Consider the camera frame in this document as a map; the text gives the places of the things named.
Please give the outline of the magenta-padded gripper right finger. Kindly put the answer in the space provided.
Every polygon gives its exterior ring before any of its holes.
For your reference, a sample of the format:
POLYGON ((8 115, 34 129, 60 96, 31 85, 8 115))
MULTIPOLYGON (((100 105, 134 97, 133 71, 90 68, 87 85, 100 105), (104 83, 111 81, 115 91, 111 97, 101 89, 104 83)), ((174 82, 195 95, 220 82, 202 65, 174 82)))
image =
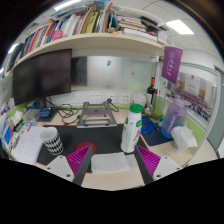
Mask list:
POLYGON ((138 145, 135 146, 134 156, 145 185, 182 169, 169 156, 160 157, 138 145))

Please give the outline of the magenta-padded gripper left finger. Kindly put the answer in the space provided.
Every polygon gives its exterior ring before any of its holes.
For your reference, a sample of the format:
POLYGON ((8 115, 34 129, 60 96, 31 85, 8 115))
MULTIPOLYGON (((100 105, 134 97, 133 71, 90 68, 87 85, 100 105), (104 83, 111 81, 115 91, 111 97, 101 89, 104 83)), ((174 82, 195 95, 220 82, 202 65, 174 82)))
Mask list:
POLYGON ((88 145, 68 156, 57 156, 46 166, 46 170, 81 186, 92 156, 93 146, 88 145))

